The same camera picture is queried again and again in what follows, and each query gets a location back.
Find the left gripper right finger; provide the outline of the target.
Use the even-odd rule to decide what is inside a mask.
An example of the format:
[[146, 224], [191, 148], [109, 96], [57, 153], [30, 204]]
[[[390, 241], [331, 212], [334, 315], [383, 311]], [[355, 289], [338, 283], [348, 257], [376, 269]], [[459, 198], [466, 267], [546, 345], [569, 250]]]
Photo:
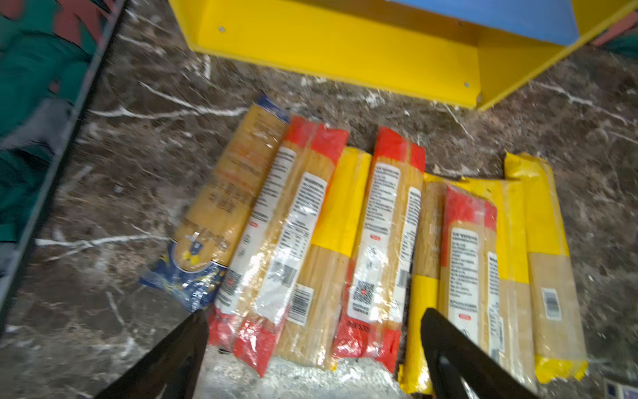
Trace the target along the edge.
[[435, 309], [421, 319], [421, 342], [438, 398], [535, 398]]

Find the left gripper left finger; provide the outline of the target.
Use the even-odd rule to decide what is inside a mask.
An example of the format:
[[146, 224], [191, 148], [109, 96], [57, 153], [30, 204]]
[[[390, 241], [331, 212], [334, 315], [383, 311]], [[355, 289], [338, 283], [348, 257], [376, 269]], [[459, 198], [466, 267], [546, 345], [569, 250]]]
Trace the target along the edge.
[[209, 339], [204, 310], [187, 317], [98, 398], [191, 398]]

